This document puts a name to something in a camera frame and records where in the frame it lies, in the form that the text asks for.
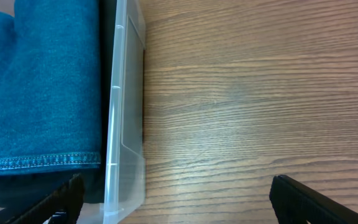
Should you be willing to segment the teal blue towel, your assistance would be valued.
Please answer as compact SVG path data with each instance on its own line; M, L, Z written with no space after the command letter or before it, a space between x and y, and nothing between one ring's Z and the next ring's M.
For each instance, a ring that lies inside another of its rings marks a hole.
M97 1L0 12L0 176L100 165L100 72Z

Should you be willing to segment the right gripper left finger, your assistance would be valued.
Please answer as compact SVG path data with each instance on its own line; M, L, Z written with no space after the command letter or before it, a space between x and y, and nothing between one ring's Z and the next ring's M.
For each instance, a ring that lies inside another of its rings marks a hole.
M76 224L83 207L84 194L83 177L75 174L35 200L16 205L5 224Z

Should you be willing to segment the black cloth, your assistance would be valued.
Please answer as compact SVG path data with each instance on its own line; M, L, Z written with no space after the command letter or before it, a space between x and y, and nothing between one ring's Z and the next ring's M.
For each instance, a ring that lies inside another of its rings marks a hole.
M0 176L0 207L10 207L21 200L38 198L42 193L56 189L75 174L80 174L84 180L84 202L103 203L105 171L86 169Z

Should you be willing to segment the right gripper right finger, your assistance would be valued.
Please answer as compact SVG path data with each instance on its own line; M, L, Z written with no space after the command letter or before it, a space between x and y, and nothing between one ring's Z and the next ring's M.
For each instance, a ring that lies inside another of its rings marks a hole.
M273 178L269 199L279 224L358 224L358 213L287 175Z

